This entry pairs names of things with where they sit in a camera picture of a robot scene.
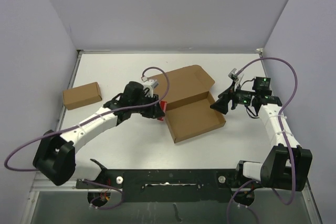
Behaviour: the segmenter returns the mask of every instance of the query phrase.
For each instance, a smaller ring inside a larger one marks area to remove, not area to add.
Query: gray wall
[[[50,0],[77,49],[254,51],[287,0]]]
[[[336,0],[289,0],[265,48],[266,56],[288,60],[298,74],[286,115],[297,140],[313,153],[309,180],[323,223],[336,217],[335,39]],[[265,63],[273,87],[287,99],[292,74],[281,63]]]
[[[0,0],[0,162],[55,126],[76,51],[49,0]],[[13,166],[32,168],[37,145]],[[1,223],[19,223],[34,173],[0,166]]]

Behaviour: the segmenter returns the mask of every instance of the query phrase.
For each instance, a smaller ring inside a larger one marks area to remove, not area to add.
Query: cardboard box
[[[97,82],[63,91],[63,103],[68,110],[73,110],[102,100]]]
[[[164,98],[167,102],[165,120],[174,143],[224,126],[223,115],[210,109],[215,100],[209,89],[215,81],[201,66],[176,69],[167,75],[170,90]],[[155,93],[162,96],[167,87],[164,75],[152,76],[151,79],[159,81]]]

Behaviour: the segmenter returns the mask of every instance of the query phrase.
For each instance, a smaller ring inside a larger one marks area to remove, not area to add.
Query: box lid
[[[170,104],[209,91],[215,83],[207,72],[199,65],[192,65],[167,72],[170,81],[170,90],[164,100]],[[150,77],[156,79],[159,85],[155,93],[162,96],[167,88],[163,74]]]

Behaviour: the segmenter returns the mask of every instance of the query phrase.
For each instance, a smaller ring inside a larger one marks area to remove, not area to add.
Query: red object
[[[163,112],[166,112],[167,102],[165,102],[165,101],[161,101],[161,102],[160,102],[160,107],[161,107],[161,109],[163,110]]]

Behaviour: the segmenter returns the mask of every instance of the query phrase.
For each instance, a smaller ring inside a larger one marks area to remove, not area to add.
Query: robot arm
[[[221,93],[219,99],[210,108],[226,114],[228,103],[232,101],[231,109],[234,110],[238,104],[245,107],[252,105],[256,114],[263,122],[272,149],[264,163],[240,161],[237,165],[237,179],[241,183],[249,179],[260,181],[264,187],[291,190],[291,167],[288,163],[289,151],[283,132],[285,132],[290,148],[293,151],[296,168],[296,191],[302,191],[307,181],[307,176],[312,161],[310,150],[303,149],[293,136],[286,117],[279,111],[282,108],[280,99],[272,95],[270,90],[270,78],[256,77],[254,79],[253,90],[241,90],[239,85],[241,78],[229,74],[233,79],[232,85]],[[279,117],[283,124],[281,130]]]
[[[144,106],[159,99],[153,92],[157,85],[156,80],[147,79],[143,79],[143,83],[129,82],[123,93],[75,125],[73,130],[42,139],[33,165],[55,185],[62,185],[71,178],[95,180],[104,167],[93,159],[76,161],[76,153],[102,132],[129,119],[132,113],[152,119],[163,117],[159,103]]]

